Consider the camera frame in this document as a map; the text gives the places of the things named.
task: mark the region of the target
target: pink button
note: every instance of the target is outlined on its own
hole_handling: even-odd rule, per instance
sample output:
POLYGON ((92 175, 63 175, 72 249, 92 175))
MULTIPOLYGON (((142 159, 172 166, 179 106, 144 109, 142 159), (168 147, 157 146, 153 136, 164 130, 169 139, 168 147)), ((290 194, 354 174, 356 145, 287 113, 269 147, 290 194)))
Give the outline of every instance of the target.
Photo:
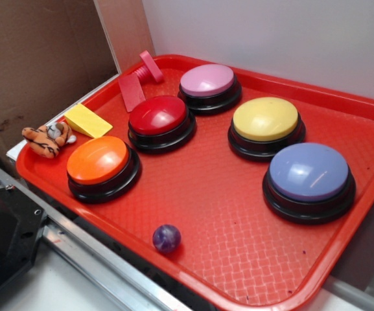
POLYGON ((220 94, 232 86, 233 83, 233 70, 215 63, 195 67, 181 77, 182 90, 195 97, 209 97, 220 94))
POLYGON ((129 116, 129 123, 141 135, 158 135, 176 128, 186 115, 187 108, 181 99, 159 96, 136 106, 129 116))

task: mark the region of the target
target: orange button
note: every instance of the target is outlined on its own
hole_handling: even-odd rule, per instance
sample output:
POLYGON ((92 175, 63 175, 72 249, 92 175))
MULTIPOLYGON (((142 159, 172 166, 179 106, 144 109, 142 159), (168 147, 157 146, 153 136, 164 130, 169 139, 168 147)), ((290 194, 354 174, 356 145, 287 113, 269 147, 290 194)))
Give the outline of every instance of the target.
POLYGON ((77 183, 95 185, 118 174, 128 158, 129 151, 122 139, 103 136, 79 146, 67 162, 67 172, 77 183))

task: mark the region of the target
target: stuffed tiger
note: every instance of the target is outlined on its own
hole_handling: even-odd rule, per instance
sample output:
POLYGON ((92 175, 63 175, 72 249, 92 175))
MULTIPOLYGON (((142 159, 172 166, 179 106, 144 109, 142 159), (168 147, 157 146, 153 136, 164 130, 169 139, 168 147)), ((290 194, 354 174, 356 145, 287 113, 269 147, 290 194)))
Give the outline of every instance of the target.
POLYGON ((64 122, 43 125, 37 130, 24 128, 22 135, 34 152, 49 159, 56 157, 65 144, 76 141, 70 126, 64 122))

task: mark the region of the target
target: tray rim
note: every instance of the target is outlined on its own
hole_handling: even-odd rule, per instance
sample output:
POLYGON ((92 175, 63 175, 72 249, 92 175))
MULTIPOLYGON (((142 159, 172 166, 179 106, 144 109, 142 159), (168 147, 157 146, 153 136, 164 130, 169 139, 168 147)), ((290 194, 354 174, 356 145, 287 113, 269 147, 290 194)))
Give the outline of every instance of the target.
MULTIPOLYGON (((191 67, 195 65, 202 65, 205 63, 212 63, 205 60, 199 60, 196 58, 190 58, 188 56, 182 56, 177 54, 168 54, 168 55, 161 55, 154 57, 157 64, 161 64, 163 62, 185 62, 191 67)), ((136 69, 141 67, 141 63, 136 64, 125 71, 122 76, 129 75, 133 73, 136 69)), ((245 69, 239 69, 235 67, 231 67, 232 70, 236 73, 238 77, 244 77, 251 75, 251 78, 257 78, 259 81, 266 82, 268 84, 273 84, 276 87, 281 87, 284 91, 288 90, 296 90, 299 91, 299 96, 304 94, 303 92, 314 93, 315 95, 320 95, 324 98, 337 98, 347 103, 349 107, 353 105, 361 104, 363 108, 361 111, 357 111, 356 116, 363 117, 366 119, 370 119, 374 121, 374 99, 361 97, 358 95, 353 95, 349 93, 344 93, 341 91, 335 91, 332 89, 327 89, 324 87, 318 87, 310 84, 305 84, 301 82, 295 82, 292 80, 278 78, 270 75, 265 75, 261 73, 255 73, 253 71, 247 71, 245 69)), ((119 94, 119 84, 117 83, 117 79, 119 77, 110 80, 107 84, 103 85, 96 93, 92 94, 90 97, 86 98, 82 103, 87 104, 90 100, 93 100, 96 96, 102 96, 102 92, 106 90, 107 87, 110 87, 113 84, 113 87, 117 87, 116 92, 119 94)), ((240 82, 243 80, 243 86, 246 87, 247 80, 241 78, 240 82)), ((293 98, 289 95, 281 95, 288 98, 293 98)), ((328 109, 334 109, 337 111, 341 111, 340 109, 335 109, 334 106, 323 106, 323 104, 318 104, 316 106, 321 106, 328 109)), ((29 147, 25 146, 18 156, 18 160, 16 163, 17 170, 19 174, 26 179, 27 181, 31 182, 33 185, 40 188, 43 192, 49 192, 50 194, 54 193, 56 196, 53 196, 56 200, 60 203, 67 206, 68 200, 59 200, 58 194, 61 194, 59 190, 54 185, 50 183, 46 183, 46 187, 39 187, 37 184, 36 176, 29 174, 28 171, 25 170, 25 154, 30 152, 29 147)), ((301 282, 298 289, 287 299, 284 299, 278 303, 274 303, 272 305, 266 306, 252 306, 252 305, 244 305, 239 303, 238 301, 232 300, 230 296, 220 293, 220 290, 215 288, 212 284, 209 284, 202 280, 201 278, 196 279, 191 274, 191 271, 187 271, 183 269, 182 266, 179 266, 166 257, 162 257, 162 255, 158 253, 151 252, 149 250, 144 250, 142 246, 144 246, 144 242, 140 241, 136 236, 133 236, 131 233, 125 231, 123 228, 114 227, 108 222, 105 222, 102 217, 99 215, 91 214, 91 218, 87 219, 85 217, 85 207, 77 207, 76 211, 80 211, 80 215, 83 216, 86 220, 91 222, 93 225, 97 227, 101 227, 102 230, 105 230, 109 233, 113 233, 113 238, 119 237, 119 242, 123 243, 125 246, 133 245, 136 243, 138 245, 137 251, 134 251, 139 256, 147 259, 149 262, 157 262, 162 263, 166 270, 164 272, 169 273, 172 277, 180 281, 183 285, 190 288, 192 291, 198 293, 201 296, 204 296, 207 300, 211 301, 217 307, 220 307, 223 310, 243 310, 243 311, 250 311, 250 310, 289 310, 293 308, 300 307, 304 305, 310 298, 312 298, 321 288, 323 282, 326 280, 328 274, 330 274, 333 266, 336 264, 336 261, 339 259, 340 255, 343 253, 345 247, 348 245, 349 241, 352 239, 355 231, 358 229, 358 226, 361 224, 365 216, 367 215, 368 211, 371 209, 374 203, 374 175, 369 181, 369 184, 356 202, 356 205, 361 205, 363 208, 356 209, 356 213, 350 213, 347 215, 347 218, 340 226, 338 230, 334 232, 333 239, 326 245, 323 250, 323 253, 320 257, 316 260, 314 265, 312 265, 310 271, 314 271, 314 273, 309 273, 305 279, 301 282)))

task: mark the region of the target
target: pink bolt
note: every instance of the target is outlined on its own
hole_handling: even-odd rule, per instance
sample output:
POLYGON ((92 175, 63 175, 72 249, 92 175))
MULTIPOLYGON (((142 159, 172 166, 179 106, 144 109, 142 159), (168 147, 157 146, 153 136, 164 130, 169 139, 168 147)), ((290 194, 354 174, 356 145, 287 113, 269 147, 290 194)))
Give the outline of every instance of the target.
POLYGON ((142 67, 135 71, 140 83, 147 81, 151 76, 154 78, 156 83, 163 81, 163 73, 161 69, 158 68, 149 52, 143 51, 139 56, 144 63, 142 67))

